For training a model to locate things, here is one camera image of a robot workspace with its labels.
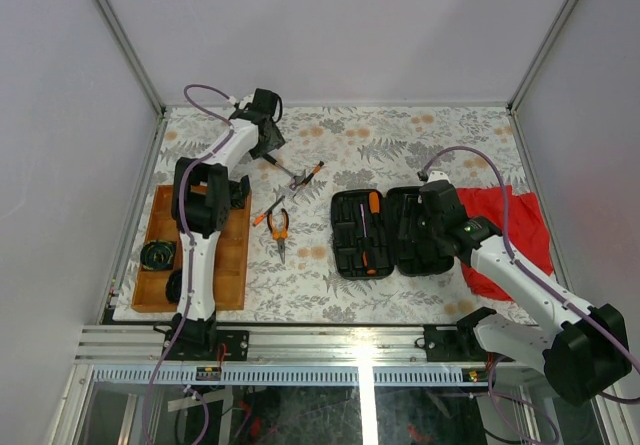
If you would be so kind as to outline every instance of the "white wall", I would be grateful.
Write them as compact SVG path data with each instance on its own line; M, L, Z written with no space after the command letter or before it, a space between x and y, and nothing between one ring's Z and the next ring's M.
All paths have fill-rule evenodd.
M564 0L111 0L162 98L507 102Z
M582 0L519 112L576 290L625 316L640 355L640 0ZM640 394L633 372L627 396ZM640 408L630 407L640 429Z
M0 443L41 444L154 115L91 0L0 0Z

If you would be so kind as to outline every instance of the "glass panel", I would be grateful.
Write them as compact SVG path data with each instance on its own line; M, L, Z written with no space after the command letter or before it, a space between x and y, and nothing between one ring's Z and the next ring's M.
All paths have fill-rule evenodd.
M523 376L512 369L513 376ZM215 387L195 385L208 403L209 425L203 444L232 445L496 445L521 443L502 421L482 388L374 386L373 373L359 367L356 386ZM604 445L590 404L572 407L557 398L543 380L523 387L498 373L496 389L530 400L544 409L561 431L564 445ZM473 399L469 390L477 392ZM142 403L146 385L99 383L77 443L145 444ZM539 416L510 399L499 399L504 414L529 435L543 441L553 433ZM185 386L158 385L149 400L149 429L156 445L191 444L200 435L204 408Z
M145 444L142 401L145 386L101 384L95 391L80 444ZM209 426L201 443L245 445L362 443L357 387L195 387L207 400ZM184 400L183 388L154 387L149 427L155 445L191 444L204 425L204 408ZM127 426L126 407L136 396ZM129 430L129 439L124 441Z

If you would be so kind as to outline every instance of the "red cloth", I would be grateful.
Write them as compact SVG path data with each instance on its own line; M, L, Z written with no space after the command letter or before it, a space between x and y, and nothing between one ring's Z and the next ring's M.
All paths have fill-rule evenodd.
M549 255L549 232L542 219L538 199L534 193L509 194L509 238L524 256L544 273L551 274L553 266ZM500 188L459 188L458 196L470 217L487 217L503 228L502 193ZM484 275L462 264L462 274L471 291L496 300L513 300L504 290Z

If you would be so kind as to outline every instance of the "red wire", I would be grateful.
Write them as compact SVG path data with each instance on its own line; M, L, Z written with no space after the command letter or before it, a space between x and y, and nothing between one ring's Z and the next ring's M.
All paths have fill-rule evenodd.
M491 369L494 360L495 356L493 355L493 352L487 353L487 363L485 364L485 370L489 371L489 369Z
M218 346L218 368L222 370L222 365L224 364L225 357L227 356L227 344L222 343Z

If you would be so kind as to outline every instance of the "black cable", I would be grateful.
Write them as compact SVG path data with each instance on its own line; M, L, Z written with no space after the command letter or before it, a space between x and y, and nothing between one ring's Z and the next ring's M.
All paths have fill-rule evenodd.
M506 443L507 445L522 445L522 440L507 440L506 438L502 438L495 435L494 433L491 433L486 428L484 429L484 433L486 433L488 436L490 436L494 440L497 440L500 443Z

